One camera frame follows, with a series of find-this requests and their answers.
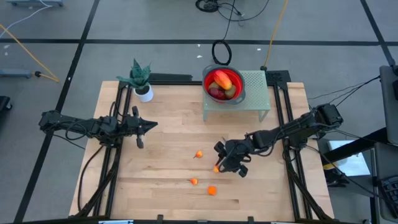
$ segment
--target succulent plant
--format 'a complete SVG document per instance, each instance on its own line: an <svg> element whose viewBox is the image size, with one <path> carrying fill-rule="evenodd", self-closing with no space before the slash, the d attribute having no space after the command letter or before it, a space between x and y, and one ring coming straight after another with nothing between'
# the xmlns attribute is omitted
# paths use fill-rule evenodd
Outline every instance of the succulent plant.
<svg viewBox="0 0 398 224"><path fill-rule="evenodd" d="M130 77L116 77L121 82L128 82L134 88L138 90L144 89L145 86L149 86L149 76L150 76L150 65L146 66L144 69L141 69L141 66L138 64L136 59L134 59L133 66L131 67Z"/></svg>

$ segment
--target orange ball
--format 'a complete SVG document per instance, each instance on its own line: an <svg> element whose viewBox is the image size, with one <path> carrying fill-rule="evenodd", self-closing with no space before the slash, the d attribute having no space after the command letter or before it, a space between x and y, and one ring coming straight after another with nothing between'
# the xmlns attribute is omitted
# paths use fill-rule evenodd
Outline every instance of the orange ball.
<svg viewBox="0 0 398 224"><path fill-rule="evenodd" d="M193 185L197 185L198 184L198 179L196 178L192 178L189 180Z"/></svg>
<svg viewBox="0 0 398 224"><path fill-rule="evenodd" d="M218 166L217 166L217 165L214 166L213 171L214 171L214 172L220 172L220 170L218 169Z"/></svg>
<svg viewBox="0 0 398 224"><path fill-rule="evenodd" d="M195 154L194 158L201 158L202 156L203 156L203 152L197 151L197 153Z"/></svg>
<svg viewBox="0 0 398 224"><path fill-rule="evenodd" d="M207 188L207 193L209 195L216 195L217 194L217 188L215 186L209 186Z"/></svg>

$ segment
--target potted plant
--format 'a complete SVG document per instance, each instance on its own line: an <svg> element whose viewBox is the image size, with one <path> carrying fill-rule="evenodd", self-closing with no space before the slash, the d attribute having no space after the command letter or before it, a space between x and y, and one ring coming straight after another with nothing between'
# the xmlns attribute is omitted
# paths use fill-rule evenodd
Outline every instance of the potted plant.
<svg viewBox="0 0 398 224"><path fill-rule="evenodd" d="M121 82L128 82L134 87L134 94L138 96L141 102L149 102L154 97L154 92L149 84L150 65L141 69L136 59L130 70L130 77L117 77Z"/></svg>

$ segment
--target wooden tabletop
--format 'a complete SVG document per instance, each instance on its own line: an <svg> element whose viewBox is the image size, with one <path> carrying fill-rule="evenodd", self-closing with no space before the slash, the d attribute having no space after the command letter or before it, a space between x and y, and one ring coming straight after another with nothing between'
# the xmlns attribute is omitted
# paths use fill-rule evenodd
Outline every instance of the wooden tabletop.
<svg viewBox="0 0 398 224"><path fill-rule="evenodd" d="M118 82L103 82L95 118L109 113L117 87ZM218 159L213 147L222 137L243 139L245 133L279 125L272 87L268 89L271 110L261 123L256 111L211 112L203 122L201 86L152 87L154 99L141 103L132 94L129 111L132 113L131 107L136 105L143 119L159 125L144 136L144 149L137 148L135 136L124 138L111 218L154 220L163 214L165 220L245 221L253 216L255 221L294 221L281 141L269 157L252 156L252 162L245 164L249 169L245 178L213 172ZM304 85L288 83L288 87L294 118L298 118L308 111ZM280 97L287 121L281 91ZM317 146L312 140L308 145ZM98 148L98 141L89 139L82 167ZM197 150L203 151L203 157L193 159ZM91 161L85 172L82 206L98 186L104 152ZM309 192L333 217L319 154L303 149L301 155ZM188 181L191 178L197 178L198 185L192 185ZM209 185L217 187L215 196L207 194ZM106 190L102 214L107 196ZM301 194L297 196L304 217ZM76 213L77 187L70 209L71 215Z"/></svg>

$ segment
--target mango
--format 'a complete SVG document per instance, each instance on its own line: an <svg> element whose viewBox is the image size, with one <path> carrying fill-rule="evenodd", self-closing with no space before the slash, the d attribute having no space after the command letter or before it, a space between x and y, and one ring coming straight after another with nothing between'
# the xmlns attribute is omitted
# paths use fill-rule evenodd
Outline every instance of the mango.
<svg viewBox="0 0 398 224"><path fill-rule="evenodd" d="M228 75L221 70L217 70L214 75L214 81L219 84L224 90L229 90L232 87L232 82Z"/></svg>
<svg viewBox="0 0 398 224"><path fill-rule="evenodd" d="M229 90L225 90L225 98L227 99L232 99L236 93L236 86L232 85L232 87Z"/></svg>
<svg viewBox="0 0 398 224"><path fill-rule="evenodd" d="M222 92L221 90L218 90L216 88L210 88L209 94L210 94L210 96L212 96L218 100L225 100L224 92Z"/></svg>

